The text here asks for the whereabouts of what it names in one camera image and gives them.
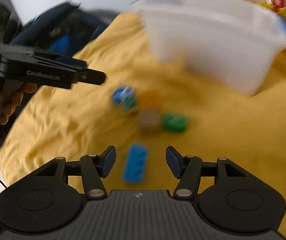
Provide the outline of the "left hand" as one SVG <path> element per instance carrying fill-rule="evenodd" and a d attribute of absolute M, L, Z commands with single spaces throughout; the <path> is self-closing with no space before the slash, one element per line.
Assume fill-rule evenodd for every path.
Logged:
<path fill-rule="evenodd" d="M 14 113 L 16 107 L 21 104 L 24 93 L 34 93 L 36 90 L 37 85 L 34 83 L 24 83 L 20 89 L 16 90 L 11 96 L 10 103 L 3 107 L 0 124 L 4 125 L 8 122 L 9 117 Z M 3 93 L 0 92 L 0 102 L 2 102 L 3 97 Z"/>

